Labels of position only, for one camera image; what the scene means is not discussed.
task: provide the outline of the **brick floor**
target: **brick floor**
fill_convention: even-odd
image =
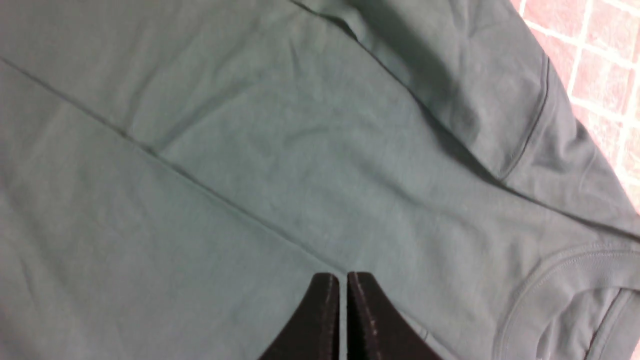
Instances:
[[[575,116],[640,211],[640,0],[511,3],[549,55]],[[640,342],[632,360],[640,360]]]

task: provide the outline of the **brick tile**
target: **brick tile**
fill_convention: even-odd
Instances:
[[[602,151],[612,167],[615,166],[618,156],[618,140],[622,125],[619,122],[601,117],[596,113],[577,105],[573,105],[573,114],[584,127],[587,128],[591,138]]]
[[[622,114],[633,73],[590,51],[582,52],[572,95]]]
[[[523,18],[569,37],[578,37],[586,0],[527,0]]]
[[[566,88],[575,61],[576,47],[558,38],[546,36],[539,31],[531,29],[531,32],[540,43],[540,46],[542,46],[549,55],[551,62],[554,64],[554,68],[556,68],[557,73],[560,75],[560,80],[562,80],[564,88]]]
[[[640,179],[640,129],[631,128],[623,151],[622,167],[625,172],[631,177]]]
[[[595,0],[586,42],[624,59],[633,60],[638,28],[639,18],[602,0]]]

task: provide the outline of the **t-shirt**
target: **t-shirt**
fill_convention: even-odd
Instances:
[[[0,2],[0,359],[254,360],[364,271],[445,360],[628,360],[639,220],[508,0]]]

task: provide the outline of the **seam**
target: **seam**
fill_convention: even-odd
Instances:
[[[525,154],[525,152],[527,152],[527,148],[529,147],[530,143],[532,142],[532,138],[533,138],[533,134],[536,132],[536,129],[538,128],[540,122],[541,122],[541,118],[542,118],[542,113],[545,111],[545,109],[547,108],[547,101],[549,98],[549,79],[550,79],[550,60],[549,57],[545,54],[545,73],[544,73],[544,81],[543,84],[545,86],[544,89],[544,94],[542,97],[542,102],[540,104],[540,110],[538,111],[538,116],[536,117],[536,120],[533,122],[533,125],[531,126],[531,130],[529,131],[529,134],[527,135],[527,138],[524,141],[524,144],[522,146],[522,149],[520,150],[520,153],[518,153],[513,160],[511,161],[511,163],[509,164],[509,166],[507,166],[504,170],[504,175],[498,177],[498,180],[502,183],[505,182],[505,180],[509,177],[509,175],[511,175],[512,171],[514,171],[514,169],[516,169],[516,167],[518,166],[518,164],[520,163],[520,160],[522,159],[523,155]]]
[[[114,125],[110,124],[106,117],[103,117],[102,115],[98,114],[97,112],[91,110],[89,107],[87,107],[86,105],[84,105],[80,101],[78,101],[78,100],[74,99],[73,97],[71,97],[71,96],[59,91],[58,89],[54,88],[53,86],[51,86],[50,84],[48,84],[45,81],[41,80],[40,78],[36,77],[35,75],[31,74],[30,72],[20,68],[14,62],[6,59],[4,56],[0,55],[0,61],[3,62],[5,65],[7,65],[9,68],[19,72],[24,77],[26,77],[30,81],[34,82],[36,85],[41,86],[44,90],[49,92],[55,98],[57,98],[57,99],[65,102],[65,103],[71,105],[73,108],[77,109],[81,113],[84,113],[86,116],[90,117],[92,120],[94,120],[98,124],[104,126],[108,130],[114,132],[122,140],[124,140],[125,142],[133,145],[133,147],[137,151],[140,151],[142,153],[142,155],[144,155],[144,157],[146,157],[149,161],[155,161],[161,167],[163,167],[165,170],[170,171],[171,173],[175,174],[178,178],[182,179],[183,183],[188,184],[190,187],[194,188],[196,191],[202,192],[203,194],[208,196],[210,199],[215,200],[216,202],[221,202],[226,207],[232,209],[234,212],[236,212],[237,214],[241,215],[243,218],[251,220],[252,222],[258,224],[261,228],[263,228],[263,229],[267,230],[269,233],[275,235],[277,238],[280,238],[281,240],[286,241],[287,243],[290,243],[291,245],[294,245],[295,247],[299,248],[300,250],[302,250],[304,253],[306,253],[307,255],[311,256],[315,260],[319,261],[320,263],[322,263],[322,264],[324,264],[326,266],[329,266],[330,268],[333,269],[333,271],[346,276],[347,271],[342,266],[334,263],[333,261],[331,261],[329,259],[326,259],[324,256],[322,256],[322,255],[316,253],[315,251],[313,251],[312,249],[310,249],[308,246],[305,246],[304,244],[296,241],[296,239],[293,236],[288,234],[285,230],[279,228],[277,225],[269,223],[266,220],[258,217],[257,215],[254,215],[253,213],[250,213],[248,210],[242,208],[241,206],[239,206],[235,202],[232,202],[230,199],[222,196],[221,194],[219,194],[218,192],[216,192],[212,188],[209,188],[208,186],[202,184],[199,180],[195,179],[191,174],[187,173],[185,170],[181,169],[179,166],[171,164],[171,163],[167,162],[166,160],[158,157],[149,147],[137,142],[135,139],[131,138],[129,135],[124,133],[122,130],[120,130],[120,129],[116,128]]]
[[[616,317],[611,320],[612,323],[611,323],[611,326],[609,327],[609,329],[607,331],[607,337],[605,338],[604,342],[602,343],[602,351],[600,351],[600,355],[598,356],[598,360],[602,359],[602,356],[604,355],[605,351],[607,350],[607,345],[609,344],[609,340],[611,339],[611,335],[614,333],[614,328],[616,327],[616,324],[618,323],[618,320],[620,319],[620,315],[622,315],[622,313],[624,312],[625,307],[627,306],[629,301],[631,301],[631,297],[627,297],[627,299],[625,300],[625,303],[620,306],[620,310],[616,314]],[[606,315],[605,315],[605,318],[602,319],[602,323],[600,325],[602,325],[605,321],[607,321]]]
[[[500,336],[499,346],[496,349],[498,353],[497,353],[497,356],[495,356],[495,358],[498,360],[502,360],[504,353],[508,352],[509,345],[511,342],[511,335],[512,335],[510,329],[514,326],[514,324],[518,323],[520,319],[520,310],[524,305],[523,299],[526,298],[528,294],[535,292],[537,289],[543,286],[551,277],[553,277],[556,273],[558,273],[565,267],[572,265],[574,263],[578,263],[583,259],[588,259],[588,258],[598,259],[598,258],[605,258],[605,257],[611,258],[614,256],[620,256],[620,255],[631,255],[635,258],[640,259],[640,252],[633,251],[633,250],[605,250],[605,251],[599,251],[599,252],[585,252],[585,253],[576,254],[564,260],[558,261],[557,263],[552,265],[545,273],[541,274],[541,277],[537,281],[535,281],[531,287],[529,287],[528,289],[521,292],[521,294],[519,294],[518,298],[516,299],[516,304],[509,311],[509,315],[507,317],[505,325],[503,326],[501,334],[499,335]]]

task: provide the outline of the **grout line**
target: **grout line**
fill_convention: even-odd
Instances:
[[[551,30],[551,29],[547,29],[547,28],[543,28],[542,26],[536,24],[535,22],[531,22],[529,20],[524,20],[525,24],[527,24],[527,26],[529,26],[531,29],[536,30],[540,33],[543,33],[546,36],[549,37],[554,37],[558,40],[562,40],[563,42],[566,42],[567,44],[570,45],[574,45],[574,46],[580,46],[580,42],[578,41],[578,39],[576,38],[572,38],[572,37],[568,37],[566,35],[562,35],[560,33],[558,33],[557,31]],[[620,56],[618,56],[617,54],[614,54],[610,51],[606,51],[603,50],[599,47],[595,47],[593,45],[589,45],[589,44],[582,44],[582,48],[584,50],[588,50],[596,55],[599,55],[603,58],[605,58],[606,60],[609,60],[611,62],[613,62],[614,64],[623,67],[625,69],[635,69],[637,67],[636,64],[634,64],[633,62],[626,60]]]
[[[625,120],[623,115],[617,114],[611,110],[607,110],[602,106],[597,105],[591,101],[580,99],[574,96],[569,96],[569,100],[571,101],[572,104],[585,108],[590,112],[598,116],[601,116],[607,120],[615,121],[615,122],[624,122]]]
[[[627,5],[619,0],[603,0],[605,4],[609,4],[615,8],[618,8],[624,12],[628,12],[635,17],[640,17],[640,10],[633,6]]]
[[[636,71],[634,74],[634,84],[631,87],[631,94],[629,95],[627,111],[625,112],[624,116],[624,123],[622,125],[622,130],[620,131],[620,138],[618,139],[618,155],[616,156],[615,164],[616,172],[624,170],[622,161],[625,155],[625,145],[627,144],[627,138],[629,137],[629,134],[631,132],[632,124],[635,123],[634,118],[636,117],[636,109],[638,106],[637,93],[639,87],[640,71]]]
[[[624,170],[622,170],[622,172],[617,172],[616,175],[618,176],[618,180],[620,180],[620,183],[640,186],[640,180],[627,174],[627,172]]]
[[[518,9],[518,13],[520,14],[520,17],[524,16],[524,9],[526,4],[527,4],[527,0],[522,0],[522,2],[520,3],[520,9]]]
[[[562,41],[564,41],[566,43],[569,43],[571,45],[576,45],[576,46],[578,45],[578,40],[576,38],[568,37],[566,35],[560,34],[559,32],[557,32],[555,30],[544,28],[544,27],[536,24],[535,22],[532,22],[531,20],[524,20],[524,22],[531,29],[539,31],[540,33],[543,33],[546,36],[558,38],[558,39],[560,39],[560,40],[562,40]]]
[[[582,49],[587,39],[587,29],[589,28],[589,19],[591,18],[591,12],[593,12],[593,0],[587,0],[584,7],[584,16],[582,18],[582,28],[580,29],[580,35],[578,36],[578,49],[575,52],[575,59],[573,61],[573,67],[571,69],[571,77],[569,78],[569,84],[566,87],[566,92],[571,96],[573,87],[575,86],[575,79],[578,74],[578,64],[582,59]]]

